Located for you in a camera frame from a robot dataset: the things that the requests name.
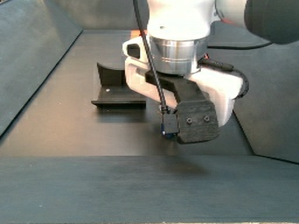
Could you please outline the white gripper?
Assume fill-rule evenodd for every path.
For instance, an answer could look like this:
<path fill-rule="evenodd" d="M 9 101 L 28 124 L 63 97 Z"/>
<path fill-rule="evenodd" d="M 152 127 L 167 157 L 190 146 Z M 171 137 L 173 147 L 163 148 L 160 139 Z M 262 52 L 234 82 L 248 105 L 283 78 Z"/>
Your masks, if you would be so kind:
<path fill-rule="evenodd" d="M 149 65 L 140 37 L 132 38 L 123 44 L 123 53 L 125 55 L 125 83 L 128 87 L 159 102 L 156 86 L 145 81 Z M 235 97 L 239 95 L 243 80 L 206 67 L 199 72 L 188 74 L 186 78 L 194 81 L 200 90 L 208 94 L 215 105 L 219 126 L 223 126 L 231 117 Z"/>

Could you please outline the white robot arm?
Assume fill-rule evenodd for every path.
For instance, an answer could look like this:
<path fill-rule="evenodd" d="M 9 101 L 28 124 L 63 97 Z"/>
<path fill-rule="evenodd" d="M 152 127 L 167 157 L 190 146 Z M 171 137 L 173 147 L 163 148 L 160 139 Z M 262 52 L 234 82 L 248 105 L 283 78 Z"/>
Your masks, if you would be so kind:
<path fill-rule="evenodd" d="M 246 82 L 198 65 L 206 56 L 211 25 L 220 21 L 271 43 L 292 43 L 299 40 L 299 0 L 147 0 L 147 3 L 147 34 L 123 44 L 124 52 L 129 46 L 140 51 L 137 56 L 125 56 L 128 87 L 151 99 L 160 99 L 156 86 L 145 81 L 149 67 L 194 81 L 208 94 L 219 125 L 224 125 Z"/>

